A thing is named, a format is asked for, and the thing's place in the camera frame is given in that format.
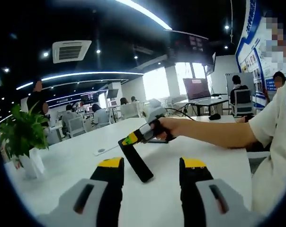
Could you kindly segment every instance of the green leaves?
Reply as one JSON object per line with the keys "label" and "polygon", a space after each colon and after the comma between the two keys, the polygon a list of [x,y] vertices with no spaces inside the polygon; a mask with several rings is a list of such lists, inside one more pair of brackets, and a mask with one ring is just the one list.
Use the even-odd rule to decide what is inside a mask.
{"label": "green leaves", "polygon": [[10,157],[13,155],[29,157],[29,150],[33,147],[48,148],[44,134],[46,127],[41,125],[48,119],[41,114],[32,113],[34,106],[28,113],[22,112],[20,105],[13,106],[12,117],[0,125],[0,142],[6,142],[5,149],[9,152]]}

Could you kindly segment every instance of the person's hand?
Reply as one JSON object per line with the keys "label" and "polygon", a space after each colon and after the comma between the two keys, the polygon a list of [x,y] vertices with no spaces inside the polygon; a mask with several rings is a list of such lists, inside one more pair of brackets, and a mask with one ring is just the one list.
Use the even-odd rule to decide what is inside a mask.
{"label": "person's hand", "polygon": [[[171,117],[162,117],[159,119],[161,125],[170,130],[173,137],[180,136],[184,127],[184,119],[176,119]],[[157,139],[165,140],[167,137],[166,132],[161,133],[157,136]]]}
{"label": "person's hand", "polygon": [[264,95],[265,97],[268,97],[268,91],[266,90],[266,88],[263,88],[263,95]]}

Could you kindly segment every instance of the person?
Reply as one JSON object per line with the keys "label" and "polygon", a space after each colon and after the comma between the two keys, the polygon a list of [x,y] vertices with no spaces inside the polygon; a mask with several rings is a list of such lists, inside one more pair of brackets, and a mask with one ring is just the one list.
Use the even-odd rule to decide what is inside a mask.
{"label": "person", "polygon": [[34,81],[34,89],[32,94],[27,99],[27,107],[30,110],[34,105],[32,113],[46,115],[48,112],[48,104],[42,94],[42,81],[37,79]]}
{"label": "person", "polygon": [[121,105],[125,105],[125,104],[128,103],[128,100],[123,97],[123,98],[120,99],[120,103],[121,103]]}
{"label": "person", "polygon": [[131,97],[131,100],[132,100],[132,103],[138,101],[138,100],[135,98],[135,96],[132,96],[132,97]]}
{"label": "person", "polygon": [[[281,71],[278,71],[274,74],[273,80],[274,80],[275,87],[278,90],[280,87],[282,87],[285,84],[286,77]],[[266,98],[266,104],[268,104],[270,102],[270,98],[265,88],[263,88],[263,94]]]}
{"label": "person", "polygon": [[66,106],[66,112],[62,115],[62,133],[64,135],[69,131],[69,120],[76,117],[78,117],[78,115],[72,111],[72,105],[68,104]]}
{"label": "person", "polygon": [[[274,74],[273,80],[274,80],[275,87],[278,90],[280,87],[282,87],[285,84],[286,77],[282,72],[278,71]],[[263,88],[263,94],[266,98],[266,105],[268,105],[268,103],[270,102],[270,98],[269,98],[266,88]],[[245,122],[248,122],[248,120],[250,120],[251,118],[253,118],[252,115],[244,116],[244,117],[241,117],[237,122],[245,123]]]}
{"label": "person", "polygon": [[[276,50],[286,58],[286,35],[273,19],[270,23]],[[160,118],[160,124],[175,137],[186,136],[225,148],[244,148],[254,142],[265,147],[271,142],[270,156],[259,165],[252,177],[252,210],[268,215],[286,191],[286,82],[273,100],[247,123],[198,122]],[[157,136],[166,139],[165,132]]]}
{"label": "person", "polygon": [[108,114],[104,109],[101,109],[98,104],[95,103],[92,105],[91,110],[94,112],[94,124],[97,125],[97,127],[100,128],[99,124],[109,123]]}
{"label": "person", "polygon": [[233,90],[230,92],[230,103],[231,104],[235,104],[235,97],[234,97],[234,91],[235,90],[245,90],[248,89],[248,87],[246,85],[241,85],[241,78],[238,75],[234,75],[232,77],[232,81],[233,81]]}

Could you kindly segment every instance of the white flower pot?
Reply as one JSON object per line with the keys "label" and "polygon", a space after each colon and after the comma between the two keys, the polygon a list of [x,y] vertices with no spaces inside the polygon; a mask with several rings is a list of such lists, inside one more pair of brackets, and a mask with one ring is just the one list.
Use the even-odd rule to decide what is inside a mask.
{"label": "white flower pot", "polygon": [[39,178],[43,175],[45,167],[39,155],[39,149],[32,148],[29,151],[29,157],[26,155],[19,156],[26,175],[29,178]]}

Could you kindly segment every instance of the window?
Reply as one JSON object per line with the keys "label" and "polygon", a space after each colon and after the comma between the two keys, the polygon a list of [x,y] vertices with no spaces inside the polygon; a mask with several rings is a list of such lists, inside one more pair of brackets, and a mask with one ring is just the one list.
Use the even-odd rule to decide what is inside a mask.
{"label": "window", "polygon": [[176,73],[178,77],[180,94],[185,95],[186,89],[183,82],[183,78],[192,78],[192,72],[190,68],[190,64],[188,62],[178,62],[176,63]]}
{"label": "window", "polygon": [[107,96],[106,92],[103,92],[101,95],[99,95],[99,103],[100,103],[100,107],[102,109],[106,109],[107,108],[106,97],[105,96]]}
{"label": "window", "polygon": [[205,71],[201,63],[192,63],[192,66],[194,68],[196,78],[202,78],[202,79],[206,78]]}
{"label": "window", "polygon": [[143,75],[146,100],[170,96],[165,68],[159,68]]}

